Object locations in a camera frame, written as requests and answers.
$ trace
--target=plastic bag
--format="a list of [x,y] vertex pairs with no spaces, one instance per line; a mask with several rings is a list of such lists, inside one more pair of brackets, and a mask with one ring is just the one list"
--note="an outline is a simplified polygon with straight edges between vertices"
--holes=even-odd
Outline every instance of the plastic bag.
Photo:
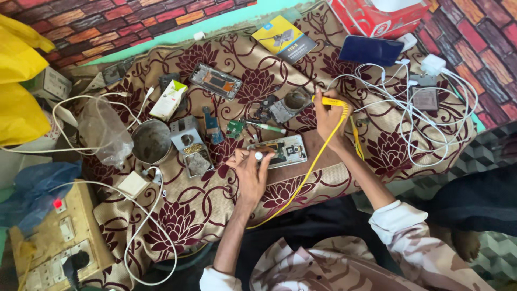
[[72,185],[50,190],[79,177],[81,164],[81,161],[47,163],[21,170],[14,179],[15,193],[0,203],[0,226],[18,225],[23,235],[29,236],[33,227],[54,208],[54,200],[63,199]]
[[35,49],[45,52],[54,44],[30,26],[0,14],[0,83],[14,83],[34,78],[49,65]]
[[79,115],[79,134],[95,155],[107,166],[122,170],[124,160],[133,150],[133,140],[117,112],[104,97],[86,102]]
[[34,97],[17,82],[32,79],[49,63],[33,48],[55,46],[30,26],[0,14],[0,147],[33,141],[50,130]]

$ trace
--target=forearm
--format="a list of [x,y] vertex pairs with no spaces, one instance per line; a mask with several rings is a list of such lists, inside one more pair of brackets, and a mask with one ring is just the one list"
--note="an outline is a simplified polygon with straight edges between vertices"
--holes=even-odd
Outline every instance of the forearm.
[[342,149],[336,150],[336,153],[359,183],[374,210],[389,205],[396,200],[390,190],[384,186],[384,183],[361,160],[351,146],[345,145]]
[[238,199],[232,217],[224,230],[217,248],[214,269],[231,276],[235,275],[242,236],[254,207]]

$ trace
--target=yellow plastic bag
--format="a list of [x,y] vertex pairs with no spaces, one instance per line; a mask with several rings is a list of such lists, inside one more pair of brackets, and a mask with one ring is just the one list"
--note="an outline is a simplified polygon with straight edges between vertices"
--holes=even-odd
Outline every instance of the yellow plastic bag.
[[55,46],[31,27],[0,14],[0,147],[33,141],[50,130],[34,97],[18,82],[30,80],[49,63],[34,48]]
[[36,99],[20,84],[0,84],[0,146],[33,141],[50,131]]

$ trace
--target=yellow booklet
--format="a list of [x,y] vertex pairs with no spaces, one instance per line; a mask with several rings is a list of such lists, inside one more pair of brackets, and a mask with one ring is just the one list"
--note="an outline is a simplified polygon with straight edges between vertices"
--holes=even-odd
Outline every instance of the yellow booklet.
[[252,36],[290,65],[316,47],[314,40],[282,16],[275,17]]

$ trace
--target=cuff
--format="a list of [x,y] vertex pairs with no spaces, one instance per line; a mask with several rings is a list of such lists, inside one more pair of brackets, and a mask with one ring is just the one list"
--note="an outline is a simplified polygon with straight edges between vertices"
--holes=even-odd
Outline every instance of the cuff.
[[422,223],[427,212],[397,200],[373,212],[368,222],[384,244],[391,244],[396,232]]
[[208,266],[203,270],[203,276],[199,280],[199,287],[201,291],[242,291],[239,279],[221,273],[214,269],[213,266]]

